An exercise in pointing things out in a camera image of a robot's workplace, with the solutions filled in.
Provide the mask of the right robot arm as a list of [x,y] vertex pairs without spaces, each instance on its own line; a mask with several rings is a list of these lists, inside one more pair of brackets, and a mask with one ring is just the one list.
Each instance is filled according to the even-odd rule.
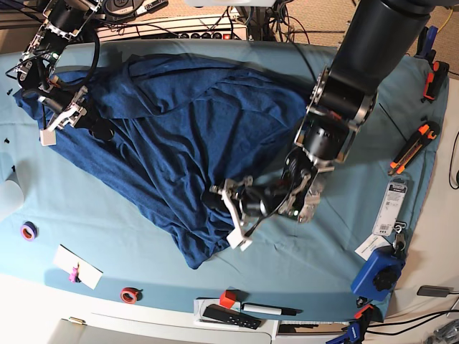
[[[44,21],[19,62],[5,72],[16,80],[22,96],[37,96],[42,109],[50,109],[48,120],[42,115],[39,130],[43,146],[56,144],[56,131],[69,125],[88,130],[92,137],[109,141],[114,132],[87,96],[86,84],[94,75],[100,56],[100,40],[90,20],[102,9],[104,1],[49,1],[43,11]],[[78,82],[65,82],[55,74],[55,65],[65,48],[84,31],[93,38],[92,64]]]

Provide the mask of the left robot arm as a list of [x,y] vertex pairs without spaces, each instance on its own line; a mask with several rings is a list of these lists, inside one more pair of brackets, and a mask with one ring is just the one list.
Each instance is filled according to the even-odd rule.
[[212,209],[235,223],[278,214],[310,221],[326,178],[346,160],[372,113],[379,85],[425,27],[434,1],[360,1],[332,63],[318,76],[277,181],[227,179],[204,194]]

